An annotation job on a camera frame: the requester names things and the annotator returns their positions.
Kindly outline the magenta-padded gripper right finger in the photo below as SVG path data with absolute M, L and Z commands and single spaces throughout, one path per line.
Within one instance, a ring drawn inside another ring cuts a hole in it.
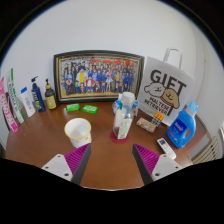
M 182 169 L 167 154 L 158 155 L 139 144 L 133 145 L 132 153 L 145 185 Z

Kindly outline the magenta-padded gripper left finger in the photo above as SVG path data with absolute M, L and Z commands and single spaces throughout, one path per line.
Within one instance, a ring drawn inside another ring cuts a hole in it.
M 90 155 L 91 144 L 88 143 L 66 155 L 55 155 L 42 169 L 79 185 L 82 181 Z

